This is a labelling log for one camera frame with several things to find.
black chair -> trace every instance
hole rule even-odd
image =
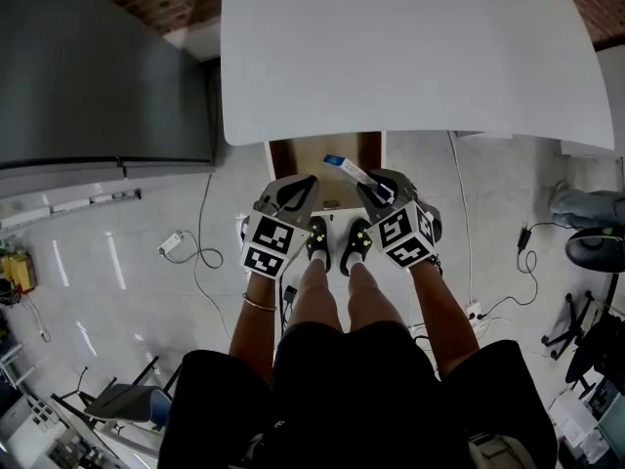
[[[569,346],[569,344],[573,340],[575,341],[575,345],[579,346],[579,343],[584,337],[584,330],[582,329],[582,323],[584,322],[584,319],[586,318],[586,314],[588,313],[588,309],[591,303],[595,300],[590,290],[588,290],[585,295],[587,298],[586,304],[584,304],[584,308],[582,309],[582,312],[579,314],[579,317],[578,317],[575,311],[575,303],[573,301],[573,296],[567,293],[565,300],[566,300],[566,304],[568,305],[568,309],[570,311],[570,323],[568,324],[568,330],[562,335],[560,335],[559,337],[556,337],[554,339],[550,340],[547,335],[543,335],[543,338],[541,339],[541,342],[548,348],[552,346],[556,346],[560,344],[561,342],[563,342],[562,346],[558,350],[553,350],[551,352],[550,356],[554,360],[559,359],[560,356],[563,355],[563,352],[566,351],[566,348]]]
[[[625,322],[609,313],[617,283],[618,273],[615,273],[610,280],[599,322],[579,343],[566,373],[567,384],[580,381],[584,386],[580,399],[593,389],[593,385],[584,380],[584,374],[592,367],[614,384],[621,394],[625,394]]]
[[[97,398],[80,391],[79,382],[75,391],[61,397],[52,395],[52,399],[74,415],[80,417],[91,428],[98,421],[102,422],[108,419],[130,422],[151,421],[156,426],[163,427],[167,423],[169,408],[172,402],[169,390],[178,379],[182,365],[176,369],[163,388],[143,385],[142,382],[144,382],[146,376],[154,372],[154,366],[157,361],[158,357],[155,357],[132,384],[119,384],[117,379],[114,378]],[[85,405],[84,411],[74,408],[65,401],[73,395],[77,395]]]

tiled floor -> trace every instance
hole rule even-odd
[[[557,143],[532,138],[463,140],[457,147],[473,240],[473,297],[484,310],[509,294],[528,300],[533,295],[533,282],[516,268],[521,225],[547,219],[549,187],[558,180],[568,178],[589,191],[616,190],[621,186],[620,167],[610,159],[569,160],[559,156]],[[404,172],[422,196],[440,210],[443,238],[438,248],[444,278],[460,304],[466,305],[469,250],[465,215],[446,134],[390,134],[388,167]],[[229,338],[215,308],[193,283],[192,263],[172,265],[156,251],[175,230],[197,232],[206,179],[185,176],[102,184],[97,190],[82,187],[78,192],[90,194],[140,187],[144,198],[77,212],[22,232],[40,282],[32,300],[41,311],[52,342],[45,344],[39,339],[27,307],[6,313],[26,344],[21,364],[39,363],[37,372],[28,379],[36,393],[48,397],[71,391],[79,372],[88,365],[84,389],[97,394],[112,376],[122,381],[134,378],[152,356],[161,357],[159,379],[164,384],[186,352],[197,348],[227,350]],[[224,165],[215,173],[208,192],[202,245],[221,250],[224,265],[211,271],[200,264],[197,272],[200,283],[221,308],[229,333],[246,282],[238,267],[238,220],[249,212],[268,181],[263,147],[228,148]],[[46,198],[54,204],[66,200],[68,193],[48,192]],[[23,201],[33,206],[39,199],[36,195]],[[0,211],[12,203],[2,205]],[[349,219],[335,217],[333,241],[347,229]],[[509,321],[494,320],[485,334],[479,333],[484,334],[481,344],[501,338],[519,340],[546,405],[563,388],[567,360],[546,358],[540,337],[556,321],[566,292],[582,294],[590,288],[604,293],[604,276],[584,272],[566,260],[563,243],[568,236],[569,232],[556,228],[535,230],[530,247],[538,257],[536,302],[526,308],[514,303],[500,306],[493,316]],[[115,270],[113,245],[123,284]],[[377,252],[367,264],[406,322],[422,321],[409,275]],[[302,255],[289,268],[285,283],[296,283],[305,266]],[[330,285],[347,328],[347,279],[335,269]],[[619,290],[617,299],[622,298],[621,293]]]

white cable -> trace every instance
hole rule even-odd
[[[417,342],[420,339],[417,339],[417,337],[426,337],[428,342],[430,342],[430,337],[428,337],[428,333],[427,330],[425,328],[425,326],[423,328],[416,328],[419,325],[412,325],[412,326],[407,326],[406,328],[408,328],[408,332],[410,332],[410,337],[412,337],[412,340],[415,341],[415,344],[417,346],[419,346],[419,343]],[[419,330],[426,330],[426,333],[417,333]],[[429,348],[424,348],[422,346],[419,346],[421,348],[422,351],[425,351],[426,353],[431,353],[432,352],[432,344],[430,344]]]
[[[494,321],[498,321],[498,320],[505,321],[510,326],[510,332],[511,332],[511,336],[510,337],[512,338],[514,336],[514,334],[515,334],[515,325],[510,320],[508,320],[507,318],[503,318],[503,317],[489,318],[489,319],[487,319],[488,326],[486,327],[486,330],[482,333],[482,335],[480,337],[478,337],[479,341],[481,339],[483,339],[484,336],[488,333],[488,330],[490,330],[490,326],[492,325],[492,323]]]
[[[213,270],[219,269],[222,267],[222,265],[224,264],[224,256],[222,255],[222,253],[215,249],[215,248],[202,248],[200,250],[199,248],[199,243],[197,242],[197,240],[195,239],[195,235],[191,232],[191,231],[182,231],[180,232],[180,236],[184,237],[184,236],[188,236],[191,238],[191,240],[193,241],[193,244],[195,245],[195,251],[190,254],[188,257],[186,257],[185,259],[174,259],[173,257],[168,257],[167,254],[163,253],[162,257],[171,262],[172,264],[184,264],[185,262],[190,261],[193,257],[195,258],[195,262],[193,263],[193,281],[195,281],[195,285],[197,286],[197,289],[202,292],[202,295],[204,297],[206,297],[209,301],[211,301],[211,303],[213,304],[213,306],[215,306],[215,309],[217,310],[217,313],[219,313],[219,317],[222,319],[222,325],[224,326],[224,332],[226,333],[226,336],[228,337],[228,339],[232,340],[232,337],[230,336],[229,332],[228,332],[228,327],[226,326],[226,320],[224,319],[224,315],[222,314],[222,310],[219,309],[219,306],[217,305],[217,303],[213,300],[213,298],[208,295],[204,289],[201,287],[201,285],[199,284],[199,281],[197,279],[197,263],[199,262],[200,258],[201,258],[201,253],[202,252],[214,252],[217,255],[219,255],[220,257],[220,264],[219,266],[211,266],[210,264],[207,264],[207,266]]]
[[[52,340],[52,337],[50,336],[50,332],[48,331],[48,328],[46,328],[46,324],[43,322],[43,317],[41,316],[41,313],[39,312],[39,308],[35,306],[35,303],[32,302],[32,299],[30,298],[28,294],[24,294],[22,300],[25,306],[27,306],[28,309],[30,309],[30,311],[32,312],[32,315],[35,317],[35,323],[37,325],[37,331],[39,332],[39,335],[41,336],[41,338],[46,344],[49,343]]]
[[[460,181],[460,193],[462,194],[462,204],[465,207],[465,221],[467,225],[467,242],[469,243],[469,304],[473,304],[473,248],[471,245],[471,228],[469,228],[469,209],[467,208],[467,197],[465,197],[465,185],[462,181],[460,173],[460,165],[458,164],[458,153],[456,152],[455,137],[456,133],[448,131],[449,143],[451,144],[451,152],[453,153],[453,161],[456,164],[456,172],[458,172],[458,180]]]
[[[625,313],[623,313],[621,310],[616,309],[614,306],[612,306],[611,304],[608,305],[606,304],[604,301],[600,301],[597,299],[593,299],[593,302],[597,305],[597,307],[599,308],[600,311],[604,311],[605,308],[607,308],[609,311],[612,311],[614,313],[616,313],[617,315],[625,318]]]

person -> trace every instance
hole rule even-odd
[[[437,373],[366,268],[369,223],[340,260],[344,332],[328,288],[327,225],[311,219],[310,263],[275,360],[274,281],[252,274],[229,354],[183,359],[158,467],[537,467],[557,445],[519,345],[479,349],[435,264],[410,268]]]
[[[567,228],[625,226],[625,193],[583,192],[560,181],[549,199],[549,210],[552,220]]]

black shorts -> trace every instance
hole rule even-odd
[[[271,386],[236,358],[186,355],[159,467],[180,466],[182,453],[196,457],[189,467],[226,467],[259,434],[257,467],[319,467],[337,457],[351,466],[356,456],[375,465],[372,454],[401,466],[415,452],[423,467],[473,467],[468,440],[478,434],[519,440],[539,469],[556,459],[551,421],[516,342],[486,346],[438,381],[395,322],[348,334],[293,326],[278,346]]]
[[[342,333],[305,322],[290,327],[278,345],[273,407],[278,415],[334,403],[345,411],[345,397],[355,392],[385,399],[388,408],[405,405],[416,392],[428,394],[437,383],[430,360],[401,323],[381,321]]]

